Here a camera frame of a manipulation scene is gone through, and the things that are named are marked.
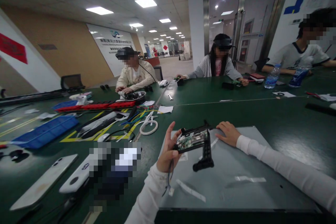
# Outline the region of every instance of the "table surface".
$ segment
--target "table surface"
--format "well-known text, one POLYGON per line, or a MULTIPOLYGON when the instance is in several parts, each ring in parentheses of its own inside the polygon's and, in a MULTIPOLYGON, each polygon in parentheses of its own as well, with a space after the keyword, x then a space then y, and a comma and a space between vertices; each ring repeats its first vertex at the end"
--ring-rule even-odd
MULTIPOLYGON (((185 81, 184 86, 171 85, 160 88, 153 85, 153 92, 148 92, 147 100, 155 100, 163 105, 174 105, 172 113, 159 115, 156 119, 159 128, 155 133, 148 136, 141 136, 139 143, 142 147, 141 165, 138 166, 136 176, 129 180, 128 188, 118 201, 110 201, 106 209, 102 212, 97 223, 123 223, 137 195, 140 193, 144 179, 150 167, 156 162, 165 131, 172 121, 176 122, 175 130, 185 127, 192 128, 203 124, 206 119, 210 125, 216 126, 220 121, 230 121, 236 127, 256 126, 271 147, 281 153, 295 158, 307 165, 311 165, 321 172, 336 178, 336 145, 335 124, 336 119, 331 115, 308 110, 305 105, 308 102, 328 106, 330 103, 309 97, 305 94, 315 92, 319 94, 336 94, 335 85, 336 71, 332 69, 315 69, 314 75, 307 77, 303 81, 302 87, 292 89, 288 86, 277 86, 273 90, 267 90, 263 85, 250 83, 247 87, 236 87, 234 90, 224 90, 221 83, 227 81, 226 77, 200 78, 185 81), (277 99, 272 92, 288 91, 296 97, 277 99)), ((285 82, 290 80, 290 76, 282 76, 285 82)), ((115 100, 119 96, 111 90, 90 89, 93 92, 94 101, 115 100)), ((36 120, 36 116, 42 112, 52 113, 51 107, 67 101, 68 98, 52 99, 40 101, 30 106, 21 108, 10 114, 0 117, 0 141, 10 141, 17 136, 42 124, 36 120), (24 114, 25 110, 38 109, 40 113, 24 114)), ((79 117, 79 122, 85 123, 97 112, 86 113, 79 117)), ((112 126, 108 132, 120 129, 120 126, 112 126)), ((82 142, 60 142, 72 130, 47 144, 38 150, 24 150, 29 154, 25 160, 15 163, 8 157, 3 157, 0 161, 0 186, 3 190, 1 200, 0 216, 3 223, 16 223, 28 210, 18 210, 10 212, 12 204, 60 157, 78 154, 78 159, 61 176, 48 193, 42 198, 43 208, 29 223, 36 223, 47 212, 62 204, 66 195, 58 193, 61 185, 68 179, 78 165, 87 157, 90 148, 94 147, 93 141, 82 142)), ((1 150, 5 154, 17 146, 9 146, 1 150)), ((91 197, 85 197, 82 203, 74 209, 68 216, 65 223, 82 223, 92 204, 91 197)), ((51 222, 55 220, 60 208, 44 217, 39 223, 51 222)), ((159 211, 156 217, 157 223, 172 223, 175 221, 188 221, 200 223, 201 221, 218 221, 225 216, 227 219, 237 218, 244 220, 251 215, 256 218, 269 217, 272 221, 279 219, 280 213, 242 213, 232 216, 231 213, 213 213, 211 215, 204 212, 166 212, 159 211)), ((300 220, 305 218, 315 218, 315 216, 299 216, 300 220)))

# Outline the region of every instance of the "water bottle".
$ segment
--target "water bottle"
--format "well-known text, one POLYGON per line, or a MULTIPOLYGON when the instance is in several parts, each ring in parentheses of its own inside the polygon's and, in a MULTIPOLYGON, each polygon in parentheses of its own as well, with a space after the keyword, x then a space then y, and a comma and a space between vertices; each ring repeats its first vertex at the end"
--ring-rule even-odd
POLYGON ((288 86, 292 88, 299 88, 301 87, 302 80, 306 77, 308 74, 308 71, 311 69, 313 57, 308 56, 304 59, 302 59, 299 63, 298 68, 295 71, 295 74, 292 78, 292 80, 289 82, 288 86))
POLYGON ((276 64, 273 68, 272 72, 270 72, 265 81, 265 88, 272 89, 275 87, 277 80, 279 79, 280 75, 280 64, 276 64))

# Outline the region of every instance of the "blue plastic box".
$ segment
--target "blue plastic box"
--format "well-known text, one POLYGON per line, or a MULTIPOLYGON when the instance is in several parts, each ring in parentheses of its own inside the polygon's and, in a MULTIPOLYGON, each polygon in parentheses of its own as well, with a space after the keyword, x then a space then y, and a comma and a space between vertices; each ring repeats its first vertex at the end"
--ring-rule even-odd
POLYGON ((38 149, 62 135, 76 124, 78 124, 78 120, 74 116, 59 116, 42 124, 33 131, 15 138, 10 144, 18 145, 22 148, 38 149))

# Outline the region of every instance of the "red banner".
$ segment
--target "red banner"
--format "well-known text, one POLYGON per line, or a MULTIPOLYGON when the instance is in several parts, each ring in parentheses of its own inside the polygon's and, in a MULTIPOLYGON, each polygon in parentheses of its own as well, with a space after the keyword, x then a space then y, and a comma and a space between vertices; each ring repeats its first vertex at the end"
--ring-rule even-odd
POLYGON ((28 64, 25 47, 1 33, 0 33, 0 51, 8 54, 9 56, 25 64, 28 64))

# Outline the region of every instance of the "woman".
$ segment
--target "woman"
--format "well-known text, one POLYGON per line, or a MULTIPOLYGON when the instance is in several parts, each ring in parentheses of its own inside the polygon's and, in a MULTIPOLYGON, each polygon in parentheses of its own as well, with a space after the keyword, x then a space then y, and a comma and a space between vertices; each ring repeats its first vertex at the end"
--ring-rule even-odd
MULTIPOLYGON (((167 129, 162 154, 150 168, 145 185, 125 222, 127 224, 154 223, 162 194, 165 191, 170 161, 174 160, 175 167, 181 157, 177 150, 173 150, 173 146, 181 134, 181 130, 179 130, 171 138, 174 125, 175 122, 172 122, 167 129)), ((229 122, 221 122, 217 125, 217 129, 222 130, 225 134, 225 137, 216 134, 218 139, 232 147, 237 147, 247 155, 255 156, 336 216, 336 180, 308 165, 263 146, 256 140, 243 136, 229 122)))
POLYGON ((139 60, 138 52, 132 48, 124 47, 118 50, 115 56, 127 65, 122 69, 117 81, 115 88, 117 93, 119 91, 130 93, 157 81, 152 65, 147 61, 139 60))
POLYGON ((203 58, 196 70, 188 75, 178 74, 176 77, 192 79, 228 75, 232 80, 240 81, 243 86, 247 86, 249 81, 234 68, 229 57, 230 45, 231 39, 228 35, 218 34, 213 41, 210 53, 203 58))

